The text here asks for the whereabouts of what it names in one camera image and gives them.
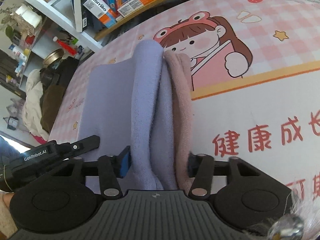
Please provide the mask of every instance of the pink cheek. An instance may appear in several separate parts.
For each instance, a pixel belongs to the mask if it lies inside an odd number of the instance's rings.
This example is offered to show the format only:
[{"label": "pink cheek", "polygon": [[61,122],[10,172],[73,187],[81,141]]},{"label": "pink cheek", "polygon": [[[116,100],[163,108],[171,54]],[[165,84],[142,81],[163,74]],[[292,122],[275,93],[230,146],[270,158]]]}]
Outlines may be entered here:
[{"label": "pink cheek", "polygon": [[201,39],[195,41],[194,46],[195,49],[203,49],[203,48],[207,48],[210,45],[214,45],[214,44],[210,44],[210,38],[206,38],[206,37],[202,37]]}]

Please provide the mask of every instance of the lavender knit fabric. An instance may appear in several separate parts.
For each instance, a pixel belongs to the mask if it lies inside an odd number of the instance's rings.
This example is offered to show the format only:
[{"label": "lavender knit fabric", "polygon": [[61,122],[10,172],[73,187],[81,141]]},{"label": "lavender knit fabric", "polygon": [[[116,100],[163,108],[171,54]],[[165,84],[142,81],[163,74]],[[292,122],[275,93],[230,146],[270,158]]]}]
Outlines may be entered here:
[{"label": "lavender knit fabric", "polygon": [[[85,161],[118,155],[131,145],[132,167],[119,184],[127,189],[176,189],[172,91],[163,48],[140,42],[131,59],[95,68],[89,77],[79,139],[100,136],[100,147]],[[100,192],[97,178],[86,185]]]}]

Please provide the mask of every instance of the pink checkered pattern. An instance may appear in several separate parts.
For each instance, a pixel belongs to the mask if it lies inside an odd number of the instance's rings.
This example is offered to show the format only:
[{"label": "pink checkered pattern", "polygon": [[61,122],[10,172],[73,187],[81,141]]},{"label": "pink checkered pattern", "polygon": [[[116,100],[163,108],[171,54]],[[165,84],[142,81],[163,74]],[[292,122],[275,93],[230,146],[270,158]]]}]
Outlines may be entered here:
[{"label": "pink checkered pattern", "polygon": [[[208,11],[211,17],[225,17],[237,37],[252,52],[253,62],[245,74],[248,76],[320,60],[319,7],[316,2],[301,3],[301,0],[263,0],[259,3],[248,0],[190,0],[158,14],[121,35],[79,66],[49,139],[59,143],[77,140],[88,77],[93,68],[128,59],[137,43],[153,39],[159,30],[176,24],[178,20],[188,19],[199,11]],[[237,19],[241,11],[257,15],[262,20],[242,23]],[[275,31],[286,32],[289,39],[280,41],[273,37]]]}]

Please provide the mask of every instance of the orange stripe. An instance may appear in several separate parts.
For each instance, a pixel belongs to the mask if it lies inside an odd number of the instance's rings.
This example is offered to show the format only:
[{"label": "orange stripe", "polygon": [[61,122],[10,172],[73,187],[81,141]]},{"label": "orange stripe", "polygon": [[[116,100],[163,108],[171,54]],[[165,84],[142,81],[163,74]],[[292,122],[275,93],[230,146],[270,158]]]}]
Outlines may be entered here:
[{"label": "orange stripe", "polygon": [[313,71],[320,70],[320,61],[313,61],[308,63],[303,63],[300,65],[295,65],[291,67],[284,67],[281,69],[244,77],[242,79],[235,79],[225,83],[220,83],[217,85],[212,85],[210,87],[199,88],[196,91],[191,92],[192,100],[198,100],[201,98],[206,98],[233,90],[238,90],[241,88],[247,88],[266,82],[279,80],[283,78],[288,78],[292,76],[297,76],[300,74],[305,74]]}]

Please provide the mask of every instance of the yellow cable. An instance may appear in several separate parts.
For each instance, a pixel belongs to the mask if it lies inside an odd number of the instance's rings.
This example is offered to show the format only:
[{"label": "yellow cable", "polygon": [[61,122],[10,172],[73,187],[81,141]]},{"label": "yellow cable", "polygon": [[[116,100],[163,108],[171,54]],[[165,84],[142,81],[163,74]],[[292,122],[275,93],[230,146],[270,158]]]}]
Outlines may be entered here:
[{"label": "yellow cable", "polygon": [[5,179],[5,165],[3,165],[3,177],[4,177],[4,182],[7,184],[8,188],[13,192],[13,190],[8,185],[7,180]]}]

